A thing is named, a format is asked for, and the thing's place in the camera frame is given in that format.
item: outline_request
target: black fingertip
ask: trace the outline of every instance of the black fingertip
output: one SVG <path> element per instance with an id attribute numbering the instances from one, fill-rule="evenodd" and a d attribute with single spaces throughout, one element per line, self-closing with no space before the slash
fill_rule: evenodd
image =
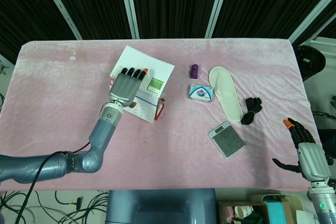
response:
<path id="1" fill-rule="evenodd" d="M 121 73 L 123 73 L 123 74 L 125 74 L 126 72 L 127 72 L 127 68 L 123 68 L 122 70 L 121 70 Z"/>
<path id="2" fill-rule="evenodd" d="M 302 132 L 300 126 L 297 123 L 295 124 L 295 129 L 296 129 L 296 133 L 299 136 L 300 143 L 307 142 L 304 133 Z"/>
<path id="3" fill-rule="evenodd" d="M 143 78 L 145 78 L 145 75 L 146 75 L 146 72 L 145 72 L 145 71 L 142 71 L 141 74 L 139 75 L 138 79 L 139 79 L 140 81 L 142 81 Z"/>
<path id="4" fill-rule="evenodd" d="M 300 126 L 300 128 L 302 129 L 302 130 L 306 130 L 306 128 L 301 124 L 301 123 L 299 123 L 299 122 L 296 122 L 297 124 L 298 124 L 298 126 Z"/>
<path id="5" fill-rule="evenodd" d="M 288 118 L 288 121 L 292 124 L 295 124 L 295 121 L 292 118 Z"/>
<path id="6" fill-rule="evenodd" d="M 133 74 L 133 77 L 138 78 L 140 72 L 141 72 L 140 69 L 138 69 L 137 71 L 135 71 L 134 74 Z"/>
<path id="7" fill-rule="evenodd" d="M 130 70 L 128 70 L 128 72 L 127 72 L 127 75 L 132 76 L 134 70 L 135 70 L 134 68 L 130 68 Z"/>
<path id="8" fill-rule="evenodd" d="M 315 144 L 315 139 L 313 138 L 313 136 L 310 134 L 310 132 L 307 130 L 307 135 L 308 135 L 308 138 L 309 138 L 309 141 L 313 144 Z"/>
<path id="9" fill-rule="evenodd" d="M 283 163 L 280 162 L 280 161 L 278 161 L 276 158 L 272 158 L 272 161 L 273 161 L 278 167 L 283 168 L 283 167 L 282 167 Z"/>
<path id="10" fill-rule="evenodd" d="M 300 125 L 298 122 L 295 122 L 294 125 L 295 125 L 295 128 L 300 129 Z"/>

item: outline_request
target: white slipper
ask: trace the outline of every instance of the white slipper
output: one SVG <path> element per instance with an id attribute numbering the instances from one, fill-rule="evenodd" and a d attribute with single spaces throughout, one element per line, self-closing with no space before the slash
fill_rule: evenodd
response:
<path id="1" fill-rule="evenodd" d="M 230 73 L 223 67 L 214 67 L 210 70 L 209 82 L 224 110 L 226 118 L 231 122 L 240 122 L 244 114 Z"/>

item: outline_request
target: robot finger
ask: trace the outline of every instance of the robot finger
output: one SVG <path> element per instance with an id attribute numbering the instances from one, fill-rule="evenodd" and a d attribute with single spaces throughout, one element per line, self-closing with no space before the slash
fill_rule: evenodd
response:
<path id="1" fill-rule="evenodd" d="M 130 70 L 128 70 L 128 72 L 127 72 L 127 75 L 132 76 L 134 70 L 135 70 L 134 68 L 130 68 Z"/>
<path id="2" fill-rule="evenodd" d="M 299 125 L 302 135 L 305 139 L 305 142 L 307 143 L 316 143 L 313 136 L 310 134 L 310 132 L 299 122 L 297 122 L 297 124 Z"/>
<path id="3" fill-rule="evenodd" d="M 123 68 L 123 69 L 121 70 L 121 73 L 126 74 L 127 70 L 128 70 L 127 68 Z"/>
<path id="4" fill-rule="evenodd" d="M 141 73 L 141 70 L 138 69 L 137 71 L 134 72 L 133 77 L 138 78 L 140 73 Z"/>
<path id="5" fill-rule="evenodd" d="M 132 108 L 134 108 L 136 105 L 137 105 L 136 102 L 132 102 L 131 105 L 129 105 L 129 107 L 132 109 Z"/>
<path id="6" fill-rule="evenodd" d="M 295 121 L 291 118 L 288 118 L 288 120 L 284 120 L 283 122 L 290 132 L 295 148 L 298 149 L 299 144 L 302 142 L 302 139 L 299 137 L 299 134 L 297 133 L 295 129 L 295 125 L 293 124 L 293 122 L 295 123 Z"/>
<path id="7" fill-rule="evenodd" d="M 297 140 L 300 143 L 308 142 L 308 140 L 306 140 L 305 135 L 302 132 L 302 129 L 301 129 L 299 123 L 297 121 L 294 121 L 292 118 L 288 118 L 288 121 L 291 122 L 292 125 L 294 125 L 294 127 L 290 128 L 292 138 L 293 138 L 293 135 L 296 135 L 297 137 L 295 136 L 295 138 L 297 138 Z"/>
<path id="8" fill-rule="evenodd" d="M 285 165 L 284 163 L 278 161 L 276 158 L 272 158 L 272 161 L 281 169 L 289 170 L 291 172 L 300 173 L 301 169 L 299 165 Z"/>
<path id="9" fill-rule="evenodd" d="M 142 70 L 142 72 L 141 72 L 141 74 L 139 75 L 138 79 L 139 79 L 140 81 L 142 81 L 143 78 L 145 78 L 145 75 L 146 75 L 147 73 L 148 73 L 148 69 L 145 68 L 144 70 Z"/>

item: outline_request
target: green label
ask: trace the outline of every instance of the green label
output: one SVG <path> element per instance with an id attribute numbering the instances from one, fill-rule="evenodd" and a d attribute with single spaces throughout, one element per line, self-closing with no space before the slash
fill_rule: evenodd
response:
<path id="1" fill-rule="evenodd" d="M 156 78 L 152 78 L 152 80 L 149 82 L 147 89 L 156 92 L 159 91 L 162 88 L 163 81 L 160 81 Z"/>
<path id="2" fill-rule="evenodd" d="M 325 209 L 325 207 L 326 207 L 326 206 L 325 206 L 324 203 L 320 203 L 320 208 L 321 208 L 321 209 Z"/>

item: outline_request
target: black curtain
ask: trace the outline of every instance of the black curtain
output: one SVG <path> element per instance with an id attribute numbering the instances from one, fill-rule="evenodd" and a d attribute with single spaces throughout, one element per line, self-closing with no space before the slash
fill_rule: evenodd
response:
<path id="1" fill-rule="evenodd" d="M 140 38 L 204 38 L 214 0 L 134 0 Z"/>
<path id="2" fill-rule="evenodd" d="M 15 63 L 32 40 L 75 39 L 53 0 L 0 0 L 0 54 Z"/>
<path id="3" fill-rule="evenodd" d="M 289 38 L 320 0 L 224 0 L 213 37 Z"/>
<path id="4" fill-rule="evenodd" d="M 297 47 L 307 39 L 309 39 L 327 20 L 336 12 L 336 0 L 332 0 L 330 4 L 320 13 L 319 16 L 307 27 L 307 29 L 294 41 L 293 46 Z M 317 36 L 336 38 L 336 20 L 331 22 Z"/>
<path id="5" fill-rule="evenodd" d="M 131 39 L 124 0 L 62 0 L 83 39 Z"/>

